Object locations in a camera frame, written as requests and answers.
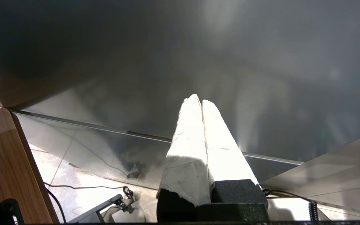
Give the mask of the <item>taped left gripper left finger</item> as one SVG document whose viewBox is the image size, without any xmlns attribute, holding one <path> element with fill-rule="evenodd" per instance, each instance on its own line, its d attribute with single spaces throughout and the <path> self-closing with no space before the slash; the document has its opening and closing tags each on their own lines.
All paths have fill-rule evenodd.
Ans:
<svg viewBox="0 0 360 225">
<path fill-rule="evenodd" d="M 202 106 L 196 94 L 184 99 L 156 195 L 158 223 L 196 220 L 211 202 Z"/>
</svg>

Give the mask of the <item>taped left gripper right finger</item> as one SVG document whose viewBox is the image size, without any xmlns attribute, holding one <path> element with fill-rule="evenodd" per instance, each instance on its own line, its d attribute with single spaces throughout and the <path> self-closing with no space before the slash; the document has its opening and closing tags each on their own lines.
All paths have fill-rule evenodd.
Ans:
<svg viewBox="0 0 360 225">
<path fill-rule="evenodd" d="M 268 221 L 268 201 L 219 109 L 203 100 L 211 201 L 196 208 L 198 221 Z"/>
</svg>

